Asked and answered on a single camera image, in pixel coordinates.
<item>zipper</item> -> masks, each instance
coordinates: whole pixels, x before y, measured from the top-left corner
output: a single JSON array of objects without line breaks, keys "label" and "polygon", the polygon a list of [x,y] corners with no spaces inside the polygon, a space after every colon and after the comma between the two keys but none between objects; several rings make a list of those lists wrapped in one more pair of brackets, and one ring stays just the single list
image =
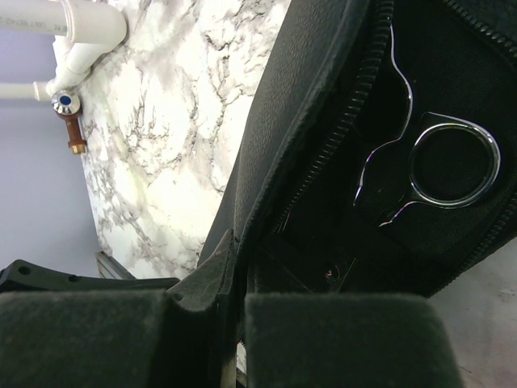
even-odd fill
[{"label": "zipper", "polygon": [[[491,44],[497,51],[507,59],[510,64],[517,68],[517,44],[507,36],[496,32],[491,26],[477,20],[465,8],[460,6],[454,0],[440,0],[454,15],[463,23],[465,23],[473,32],[483,38],[484,41]],[[433,287],[427,297],[438,293],[448,285],[450,285],[459,275],[470,269],[481,261],[481,257],[494,245],[494,240],[501,234],[506,224],[517,213],[517,191],[513,192],[511,198],[506,203],[495,222],[485,234],[481,242],[467,256],[461,265],[453,271],[453,273],[443,282]]]},{"label": "zipper", "polygon": [[371,27],[364,47],[363,58],[359,64],[358,74],[352,84],[351,92],[348,94],[346,107],[339,114],[334,125],[331,126],[331,130],[326,135],[316,156],[313,157],[287,205],[275,219],[270,234],[276,234],[285,228],[285,223],[287,223],[294,206],[322,173],[343,142],[344,137],[353,128],[355,119],[359,115],[379,72],[389,41],[393,6],[394,0],[376,0],[372,10]]}]

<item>white marble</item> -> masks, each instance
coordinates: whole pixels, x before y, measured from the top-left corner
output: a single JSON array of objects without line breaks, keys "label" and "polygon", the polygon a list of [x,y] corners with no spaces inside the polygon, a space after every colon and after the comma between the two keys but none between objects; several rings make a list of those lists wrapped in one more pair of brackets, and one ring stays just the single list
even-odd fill
[{"label": "white marble", "polygon": [[80,89],[101,247],[139,278],[197,263],[290,0],[112,0],[128,39]]}]

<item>scissors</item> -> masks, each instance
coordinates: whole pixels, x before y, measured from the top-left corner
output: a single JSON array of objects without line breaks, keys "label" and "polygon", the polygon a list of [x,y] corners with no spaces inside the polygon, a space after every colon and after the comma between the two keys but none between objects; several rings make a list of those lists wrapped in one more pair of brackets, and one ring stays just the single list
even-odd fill
[{"label": "scissors", "polygon": [[[406,115],[397,137],[376,147],[366,157],[363,169],[359,176],[359,184],[355,194],[353,204],[354,206],[358,204],[359,198],[363,193],[363,188],[366,184],[368,184],[368,168],[372,159],[375,158],[376,155],[386,147],[406,139],[406,129],[410,122],[411,114],[413,111],[414,94],[407,78],[397,66],[394,51],[394,34],[392,26],[390,65],[393,68],[390,71],[391,73],[396,74],[400,78],[401,83],[404,85],[406,93]],[[409,170],[405,194],[396,204],[380,212],[379,217],[376,219],[376,223],[379,227],[393,223],[397,217],[412,204],[426,204],[443,209],[459,209],[464,208],[465,206],[469,206],[480,200],[490,190],[494,184],[494,181],[498,177],[499,168],[501,166],[501,152],[499,150],[498,143],[492,134],[486,129],[482,128],[480,125],[453,116],[445,116],[434,112],[427,112],[420,122],[420,127],[422,132],[414,142],[409,154],[409,160],[407,163]],[[415,174],[415,166],[418,161],[418,155],[421,153],[422,146],[429,142],[430,139],[434,138],[437,133],[443,133],[444,131],[463,131],[470,136],[475,137],[484,146],[484,150],[488,155],[489,161],[481,182],[468,194],[453,199],[439,198],[437,196],[431,195],[419,183]]]}]

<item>screw hole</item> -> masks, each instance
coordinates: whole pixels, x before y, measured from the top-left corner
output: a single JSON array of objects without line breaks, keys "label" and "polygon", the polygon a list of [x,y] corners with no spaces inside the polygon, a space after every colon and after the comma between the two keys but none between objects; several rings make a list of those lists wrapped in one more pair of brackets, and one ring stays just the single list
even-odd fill
[{"label": "screw hole", "polygon": [[18,272],[22,275],[28,275],[31,273],[31,269],[29,267],[20,267],[18,268]]}]

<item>metal ring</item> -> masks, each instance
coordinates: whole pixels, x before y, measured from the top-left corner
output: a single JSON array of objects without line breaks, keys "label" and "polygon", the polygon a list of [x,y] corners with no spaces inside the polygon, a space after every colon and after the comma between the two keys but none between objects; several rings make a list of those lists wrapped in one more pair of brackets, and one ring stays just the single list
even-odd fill
[{"label": "metal ring", "polygon": [[[458,123],[457,119],[455,119],[454,121],[456,122],[440,123],[426,129],[414,143],[414,147],[411,150],[410,154],[410,182],[415,194],[423,202],[426,202],[430,205],[438,206],[440,208],[448,209],[463,208],[479,200],[494,183],[499,173],[499,167],[501,166],[501,152],[499,151],[497,142],[495,141],[494,137],[490,134],[490,132],[476,124],[470,123],[465,120],[462,120],[461,123]],[[474,135],[486,148],[489,155],[490,163],[486,170],[485,176],[483,177],[483,180],[468,195],[462,196],[461,198],[455,200],[441,200],[440,198],[434,198],[433,196],[426,194],[418,186],[418,183],[414,178],[414,160],[416,158],[418,150],[421,148],[423,142],[425,142],[425,140],[429,138],[429,136],[431,136],[433,133],[450,129],[459,129]]]}]

